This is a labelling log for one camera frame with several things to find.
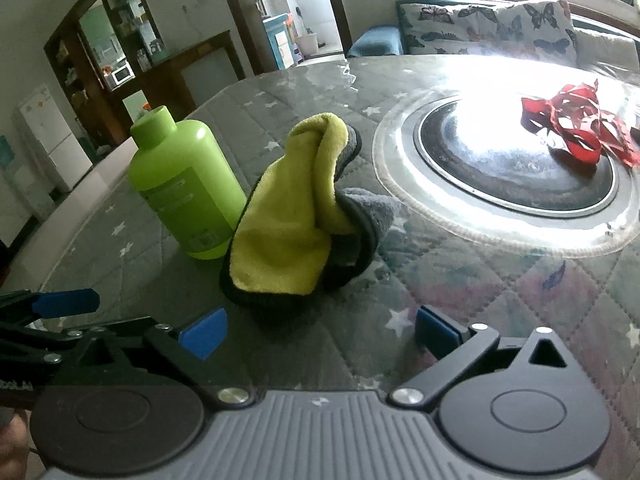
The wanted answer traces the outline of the white microwave oven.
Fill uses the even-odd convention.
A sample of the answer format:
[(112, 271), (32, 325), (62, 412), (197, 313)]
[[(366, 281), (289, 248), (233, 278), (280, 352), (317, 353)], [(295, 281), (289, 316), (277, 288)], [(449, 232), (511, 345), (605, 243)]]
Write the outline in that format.
[(114, 70), (112, 70), (111, 75), (114, 80), (115, 87), (124, 84), (130, 79), (134, 79), (134, 71), (128, 62), (123, 62), (119, 66), (116, 66)]

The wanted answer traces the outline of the red ribbon bundle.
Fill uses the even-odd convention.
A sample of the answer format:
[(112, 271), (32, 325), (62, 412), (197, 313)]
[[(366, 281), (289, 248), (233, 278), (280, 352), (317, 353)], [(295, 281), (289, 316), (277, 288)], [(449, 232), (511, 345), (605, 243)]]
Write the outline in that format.
[(578, 162), (596, 166), (605, 151), (623, 165), (639, 166), (639, 132), (620, 116), (604, 110), (598, 98), (599, 81), (566, 84), (550, 99), (521, 98), (523, 127), (531, 133), (554, 133)]

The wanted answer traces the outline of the green plastic bottle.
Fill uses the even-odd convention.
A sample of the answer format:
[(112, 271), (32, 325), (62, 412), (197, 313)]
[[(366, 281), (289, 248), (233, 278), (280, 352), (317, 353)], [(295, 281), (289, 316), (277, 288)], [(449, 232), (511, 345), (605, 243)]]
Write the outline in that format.
[(131, 127), (128, 179), (180, 247), (200, 260), (227, 252), (246, 195), (209, 126), (177, 122), (166, 106)]

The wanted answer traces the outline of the blue white cabinet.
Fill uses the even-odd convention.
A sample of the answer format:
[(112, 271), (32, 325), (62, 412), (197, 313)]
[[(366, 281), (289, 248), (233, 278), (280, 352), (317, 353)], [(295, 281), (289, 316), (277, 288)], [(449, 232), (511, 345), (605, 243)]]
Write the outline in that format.
[(294, 52), (288, 25), (290, 14), (281, 13), (262, 20), (269, 45), (279, 70), (286, 70), (295, 64)]

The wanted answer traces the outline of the blue sofa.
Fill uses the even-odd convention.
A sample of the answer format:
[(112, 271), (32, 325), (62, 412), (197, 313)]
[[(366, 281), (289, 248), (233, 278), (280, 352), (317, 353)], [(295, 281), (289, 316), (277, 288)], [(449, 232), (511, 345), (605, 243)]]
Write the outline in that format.
[[(431, 1), (399, 1), (396, 3), (398, 17), (398, 6), (401, 3), (435, 3), (444, 6), (454, 6), (455, 4), (470, 4), (482, 2), (455, 2), (436, 3)], [(506, 2), (483, 3), (483, 4), (503, 4)], [(572, 22), (577, 37), (577, 65), (576, 68), (591, 70), (601, 67), (606, 72), (616, 72), (622, 70), (625, 73), (636, 74), (639, 71), (639, 43), (624, 35), (613, 34), (612, 32), (599, 32), (592, 28), (585, 28), (576, 24), (572, 17)], [(376, 26), (367, 30), (348, 51), (352, 58), (362, 58), (363, 56), (382, 55), (409, 55), (406, 51), (402, 33), (398, 23), (396, 25)]]

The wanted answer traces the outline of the white bucket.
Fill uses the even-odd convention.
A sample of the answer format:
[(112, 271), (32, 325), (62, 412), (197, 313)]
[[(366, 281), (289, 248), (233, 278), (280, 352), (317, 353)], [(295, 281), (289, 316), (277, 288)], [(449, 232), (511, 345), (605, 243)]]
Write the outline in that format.
[(314, 32), (297, 36), (295, 42), (304, 58), (312, 58), (319, 52), (318, 37)]

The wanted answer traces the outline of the grey star quilted table cover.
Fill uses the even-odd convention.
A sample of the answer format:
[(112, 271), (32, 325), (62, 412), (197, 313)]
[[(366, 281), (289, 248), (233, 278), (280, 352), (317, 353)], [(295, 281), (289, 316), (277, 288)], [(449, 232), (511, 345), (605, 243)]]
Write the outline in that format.
[[(196, 112), (212, 128), (242, 185), (253, 184), (282, 152), (301, 119), (333, 112), (364, 144), (401, 93), (426, 85), (429, 62), (378, 58), (262, 75), (225, 88)], [(89, 287), (95, 314), (63, 326), (149, 314), (178, 323), (221, 298), (218, 261), (188, 257), (127, 182), (119, 183), (53, 268), (48, 292)], [(567, 258), (547, 248), (507, 252), (471, 242), (404, 210), (370, 266), (323, 299), (309, 320), (269, 341), (231, 308), (222, 360), (241, 378), (285, 388), (386, 391), (431, 363), (408, 330), (388, 322), (430, 304), (458, 321), (486, 322), (508, 336), (536, 324), (562, 337), (604, 395), (612, 432), (597, 471), (605, 479), (639, 474), (639, 245)]]

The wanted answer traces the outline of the yellow and grey microfibre cloth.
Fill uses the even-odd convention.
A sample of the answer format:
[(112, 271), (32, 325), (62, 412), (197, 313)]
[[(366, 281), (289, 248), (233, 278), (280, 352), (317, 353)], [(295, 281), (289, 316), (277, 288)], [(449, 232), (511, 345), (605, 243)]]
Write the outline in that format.
[(332, 113), (291, 130), (283, 155), (252, 189), (224, 256), (220, 286), (234, 304), (298, 308), (370, 266), (401, 206), (338, 184), (361, 148), (359, 133)]

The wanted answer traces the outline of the white refrigerator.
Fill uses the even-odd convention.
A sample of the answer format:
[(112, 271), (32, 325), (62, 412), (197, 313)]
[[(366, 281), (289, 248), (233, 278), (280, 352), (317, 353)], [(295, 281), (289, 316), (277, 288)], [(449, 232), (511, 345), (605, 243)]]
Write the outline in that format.
[(18, 109), (56, 186), (65, 193), (70, 192), (88, 174), (92, 162), (49, 88), (45, 84), (39, 86)]

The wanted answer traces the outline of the dark wooden shelf cabinet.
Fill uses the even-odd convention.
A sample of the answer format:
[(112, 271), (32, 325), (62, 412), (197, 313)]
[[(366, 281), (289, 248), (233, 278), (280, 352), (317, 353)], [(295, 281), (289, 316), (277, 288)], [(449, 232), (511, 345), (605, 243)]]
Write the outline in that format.
[(81, 128), (96, 146), (126, 140), (132, 122), (113, 96), (111, 72), (128, 62), (139, 76), (166, 52), (148, 0), (79, 0), (44, 46)]

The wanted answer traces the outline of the butterfly print pillow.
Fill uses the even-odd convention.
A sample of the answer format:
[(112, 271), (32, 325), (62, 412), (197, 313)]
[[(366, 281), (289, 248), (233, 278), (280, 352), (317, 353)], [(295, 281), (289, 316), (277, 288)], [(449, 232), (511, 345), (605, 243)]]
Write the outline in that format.
[(410, 54), (501, 55), (575, 67), (577, 37), (565, 0), (398, 6)]

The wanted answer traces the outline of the round black induction cooktop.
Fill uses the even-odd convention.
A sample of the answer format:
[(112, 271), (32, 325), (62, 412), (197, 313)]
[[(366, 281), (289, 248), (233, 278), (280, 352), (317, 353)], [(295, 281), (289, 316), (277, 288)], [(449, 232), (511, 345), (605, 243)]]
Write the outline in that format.
[(616, 197), (620, 177), (606, 156), (578, 162), (522, 126), (517, 110), (480, 117), (480, 104), (439, 99), (418, 108), (414, 149), (422, 165), (478, 200), (528, 216), (591, 216)]

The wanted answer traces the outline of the dark wooden table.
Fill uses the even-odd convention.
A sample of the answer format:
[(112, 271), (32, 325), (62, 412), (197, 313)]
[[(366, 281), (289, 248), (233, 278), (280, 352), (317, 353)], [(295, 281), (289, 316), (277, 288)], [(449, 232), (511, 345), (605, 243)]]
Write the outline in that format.
[(245, 78), (243, 66), (227, 30), (169, 55), (113, 91), (135, 122), (165, 105), (183, 120), (219, 91)]

